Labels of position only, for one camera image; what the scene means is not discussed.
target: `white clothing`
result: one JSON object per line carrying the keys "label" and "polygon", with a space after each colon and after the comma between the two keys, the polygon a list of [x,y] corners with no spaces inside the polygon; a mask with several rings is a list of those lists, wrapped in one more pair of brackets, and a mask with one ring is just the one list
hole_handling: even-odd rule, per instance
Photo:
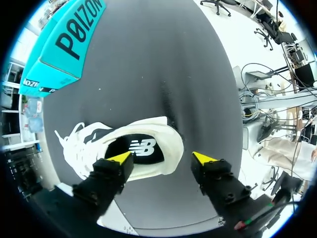
{"label": "white clothing", "polygon": [[304,141],[302,142],[293,171],[298,175],[301,175],[304,180],[312,181],[314,177],[317,168],[317,161],[315,160],[312,162],[312,152],[315,149],[316,146]]}
{"label": "white clothing", "polygon": [[273,166],[282,167],[289,175],[291,175],[292,162],[293,176],[311,181],[314,177],[317,161],[312,162],[312,152],[315,146],[306,142],[300,142],[297,146],[296,143],[282,138],[269,137],[264,141],[264,148],[262,148],[258,155],[255,156],[256,160],[262,160]]}

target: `sneaker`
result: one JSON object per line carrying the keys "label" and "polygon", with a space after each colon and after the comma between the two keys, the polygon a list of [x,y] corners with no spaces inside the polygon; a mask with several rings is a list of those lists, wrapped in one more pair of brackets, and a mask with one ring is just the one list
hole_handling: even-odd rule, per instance
{"label": "sneaker", "polygon": [[136,155],[128,181],[168,175],[176,170],[184,151],[181,136],[167,125],[167,117],[139,120],[118,129],[101,122],[85,127],[81,122],[64,139],[55,134],[66,162],[81,179],[89,176],[98,159],[127,151]]}

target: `white wall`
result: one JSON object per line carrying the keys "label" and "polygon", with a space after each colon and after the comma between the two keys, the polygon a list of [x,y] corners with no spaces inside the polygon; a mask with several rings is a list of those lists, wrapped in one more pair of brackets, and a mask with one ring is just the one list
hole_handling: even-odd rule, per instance
{"label": "white wall", "polygon": [[26,63],[37,38],[33,32],[23,28],[10,57]]}
{"label": "white wall", "polygon": [[[28,21],[28,23],[38,31],[41,30],[39,28],[38,21],[44,15],[44,11],[47,6],[48,1],[43,2]],[[24,27],[17,42],[15,43],[15,46],[13,47],[10,57],[26,63],[37,38],[38,36],[36,34]]]}

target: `cabinet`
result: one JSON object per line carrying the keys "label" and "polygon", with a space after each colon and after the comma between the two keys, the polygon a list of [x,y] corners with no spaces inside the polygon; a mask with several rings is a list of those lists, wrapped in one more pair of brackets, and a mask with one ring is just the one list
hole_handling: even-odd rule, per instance
{"label": "cabinet", "polygon": [[28,129],[28,119],[24,115],[26,96],[19,94],[24,66],[9,62],[2,74],[1,127],[4,140],[3,150],[15,150],[38,143],[36,134]]}

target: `computer monitor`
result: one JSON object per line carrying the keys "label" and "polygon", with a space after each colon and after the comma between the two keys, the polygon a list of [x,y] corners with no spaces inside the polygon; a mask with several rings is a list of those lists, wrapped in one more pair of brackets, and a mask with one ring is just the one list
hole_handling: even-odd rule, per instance
{"label": "computer monitor", "polygon": [[305,66],[295,69],[297,76],[296,81],[300,87],[313,87],[314,82],[317,81],[317,62],[311,62]]}
{"label": "computer monitor", "polygon": [[262,0],[262,4],[267,7],[267,9],[271,10],[273,4],[271,4],[268,0]]}

